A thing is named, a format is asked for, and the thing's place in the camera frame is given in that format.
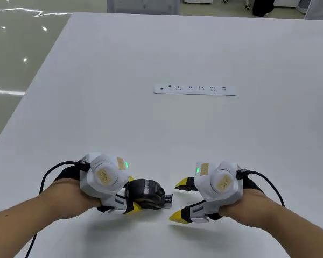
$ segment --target tan sticker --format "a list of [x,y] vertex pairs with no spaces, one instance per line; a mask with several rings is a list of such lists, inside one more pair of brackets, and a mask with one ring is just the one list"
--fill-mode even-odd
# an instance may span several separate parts
[[103,185],[108,185],[112,181],[111,177],[108,175],[104,168],[98,170],[97,176]]
[[209,163],[201,164],[201,173],[200,176],[208,175]]
[[121,157],[117,157],[117,164],[119,170],[125,170],[124,160]]
[[232,179],[229,175],[225,175],[220,182],[217,184],[217,188],[221,191],[224,192],[226,188],[228,188],[232,183]]

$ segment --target socket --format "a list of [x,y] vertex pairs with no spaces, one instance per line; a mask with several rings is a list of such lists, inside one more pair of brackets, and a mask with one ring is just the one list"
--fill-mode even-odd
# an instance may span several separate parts
[[235,96],[236,89],[229,86],[158,84],[153,86],[153,93],[158,94],[197,94]]

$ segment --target floor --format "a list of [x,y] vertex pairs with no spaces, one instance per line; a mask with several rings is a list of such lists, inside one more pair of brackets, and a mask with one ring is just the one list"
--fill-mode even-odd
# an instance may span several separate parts
[[[72,12],[106,12],[105,0],[0,0],[0,133]],[[181,5],[182,15],[252,17],[241,0]],[[294,8],[267,18],[303,19]]]

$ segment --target human hand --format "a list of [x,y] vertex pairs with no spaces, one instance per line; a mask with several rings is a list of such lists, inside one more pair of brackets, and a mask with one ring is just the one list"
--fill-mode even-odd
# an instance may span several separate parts
[[243,189],[243,197],[233,205],[220,207],[219,215],[246,226],[265,229],[280,207],[261,191]]
[[52,183],[40,195],[55,215],[55,219],[76,217],[88,209],[101,206],[101,201],[81,191],[79,181],[63,178]]

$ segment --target black cable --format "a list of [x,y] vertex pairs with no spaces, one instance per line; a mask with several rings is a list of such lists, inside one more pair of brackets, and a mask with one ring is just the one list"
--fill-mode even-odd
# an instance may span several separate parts
[[281,205],[285,207],[284,200],[282,199],[282,196],[279,193],[278,189],[276,189],[276,187],[273,185],[273,183],[270,182],[270,180],[265,175],[261,174],[260,172],[251,171],[251,170],[246,170],[246,171],[243,171],[242,173],[244,173],[246,175],[250,175],[250,174],[258,175],[258,176],[262,177],[264,180],[266,180],[270,184],[270,186],[274,189],[276,194],[278,195],[278,197],[280,199],[280,202],[281,202]]
[[[56,164],[54,167],[52,167],[51,169],[49,169],[47,171],[47,173],[44,174],[43,178],[42,178],[42,182],[41,182],[41,187],[39,188],[39,194],[41,194],[43,192],[43,187],[44,187],[44,182],[47,178],[47,176],[55,169],[57,169],[58,167],[61,167],[63,165],[79,165],[79,162],[74,162],[74,161],[64,161],[64,162],[61,162],[59,164]],[[32,241],[31,241],[31,244],[30,244],[30,247],[29,249],[27,250],[27,253],[25,255],[25,258],[28,258],[29,255],[30,255],[30,252],[31,252],[31,249],[33,247],[33,244],[36,240],[36,237],[37,237],[37,234],[33,236],[32,238]]]

